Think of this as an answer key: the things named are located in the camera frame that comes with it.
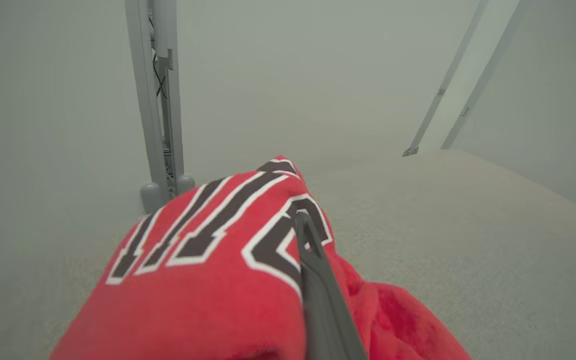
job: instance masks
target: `white wall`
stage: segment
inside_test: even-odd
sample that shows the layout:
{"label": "white wall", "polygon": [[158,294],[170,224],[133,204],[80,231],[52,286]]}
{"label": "white wall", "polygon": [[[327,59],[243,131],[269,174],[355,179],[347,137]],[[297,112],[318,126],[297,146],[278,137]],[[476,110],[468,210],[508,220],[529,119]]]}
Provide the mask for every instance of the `white wall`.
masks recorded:
{"label": "white wall", "polygon": [[205,182],[286,155],[308,178],[380,153],[400,157],[477,4],[180,2],[186,173]]}
{"label": "white wall", "polygon": [[149,181],[124,2],[0,0],[0,279],[113,241]]}
{"label": "white wall", "polygon": [[452,148],[576,203],[576,1],[528,4]]}

